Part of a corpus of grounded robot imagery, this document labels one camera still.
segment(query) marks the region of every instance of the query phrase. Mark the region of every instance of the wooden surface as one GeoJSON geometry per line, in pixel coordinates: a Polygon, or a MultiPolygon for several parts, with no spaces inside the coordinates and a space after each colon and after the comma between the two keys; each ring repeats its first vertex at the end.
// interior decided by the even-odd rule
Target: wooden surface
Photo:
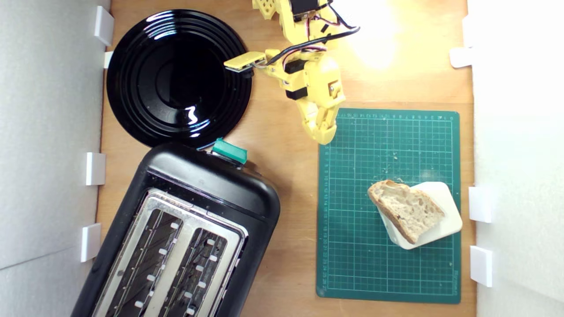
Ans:
{"type": "MultiPolygon", "coordinates": [[[[459,305],[353,301],[315,294],[318,146],[306,137],[295,103],[277,82],[257,73],[245,116],[227,141],[249,151],[258,170],[277,185],[281,215],[242,316],[475,316],[476,286],[469,276],[468,218],[473,183],[473,98],[470,69],[454,70],[448,50],[462,45],[465,0],[336,0],[362,30],[331,55],[338,61],[347,101],[343,107],[458,111],[461,120],[462,302],[459,305]]],[[[112,0],[113,44],[135,23],[159,11],[192,8],[232,26],[249,50],[283,49],[275,20],[263,20],[250,0],[112,0]]],[[[115,120],[104,97],[102,152],[106,185],[100,188],[103,234],[148,148],[115,120]]]]}

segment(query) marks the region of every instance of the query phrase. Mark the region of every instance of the black wire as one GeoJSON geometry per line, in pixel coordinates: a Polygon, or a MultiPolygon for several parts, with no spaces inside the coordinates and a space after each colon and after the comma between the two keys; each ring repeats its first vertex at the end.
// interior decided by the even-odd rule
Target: black wire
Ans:
{"type": "Polygon", "coordinates": [[[311,41],[307,41],[307,42],[304,42],[304,43],[301,43],[301,44],[297,44],[297,45],[294,45],[294,46],[287,47],[282,52],[280,52],[279,54],[277,54],[273,58],[271,58],[268,61],[268,63],[265,64],[265,66],[271,65],[272,63],[281,59],[282,57],[284,57],[284,55],[288,54],[289,52],[291,52],[293,50],[300,50],[300,49],[303,49],[307,46],[317,44],[317,43],[321,43],[321,42],[327,43],[328,41],[331,41],[333,39],[346,37],[346,36],[349,36],[349,35],[352,35],[352,34],[358,32],[358,31],[360,31],[360,27],[355,27],[355,28],[348,30],[347,32],[334,34],[334,35],[330,35],[330,36],[325,36],[325,37],[320,37],[320,38],[312,39],[311,41]]]}
{"type": "Polygon", "coordinates": [[[345,28],[351,30],[354,29],[355,27],[351,27],[350,25],[347,24],[347,22],[345,22],[343,20],[343,18],[341,17],[341,15],[339,15],[339,13],[337,12],[337,10],[335,10],[332,6],[331,3],[327,3],[327,6],[329,6],[329,8],[333,11],[333,13],[335,13],[335,16],[337,17],[337,21],[339,21],[342,25],[345,26],[345,28]]]}

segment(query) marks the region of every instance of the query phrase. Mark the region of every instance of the black plate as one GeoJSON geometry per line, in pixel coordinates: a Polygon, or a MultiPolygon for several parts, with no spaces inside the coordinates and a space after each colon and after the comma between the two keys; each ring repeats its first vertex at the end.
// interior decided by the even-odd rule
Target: black plate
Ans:
{"type": "Polygon", "coordinates": [[[249,102],[250,74],[223,62],[246,49],[227,24],[193,10],[171,10],[137,23],[108,68],[110,106],[124,129],[154,147],[180,141],[206,147],[227,135],[249,102]]]}

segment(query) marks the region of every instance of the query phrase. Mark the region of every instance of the robotic arm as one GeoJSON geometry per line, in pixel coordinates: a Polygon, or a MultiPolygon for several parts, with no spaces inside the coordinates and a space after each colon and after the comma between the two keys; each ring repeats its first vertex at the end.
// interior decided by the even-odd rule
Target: robotic arm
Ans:
{"type": "Polygon", "coordinates": [[[286,96],[298,104],[302,125],[320,144],[337,130],[335,119],[345,101],[337,63],[326,54],[329,42],[358,32],[331,7],[333,0],[253,0],[265,19],[280,15],[284,37],[292,44],[283,51],[247,52],[224,63],[234,72],[258,68],[279,80],[286,96]]]}

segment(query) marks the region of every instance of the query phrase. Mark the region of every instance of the cutting mat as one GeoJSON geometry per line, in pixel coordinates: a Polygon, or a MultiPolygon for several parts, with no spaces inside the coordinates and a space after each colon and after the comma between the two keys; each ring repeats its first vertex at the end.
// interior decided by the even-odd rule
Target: cutting mat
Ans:
{"type": "Polygon", "coordinates": [[[319,149],[316,290],[321,297],[460,302],[460,233],[414,250],[392,243],[367,195],[374,182],[446,183],[460,210],[456,112],[341,109],[319,149]]]}

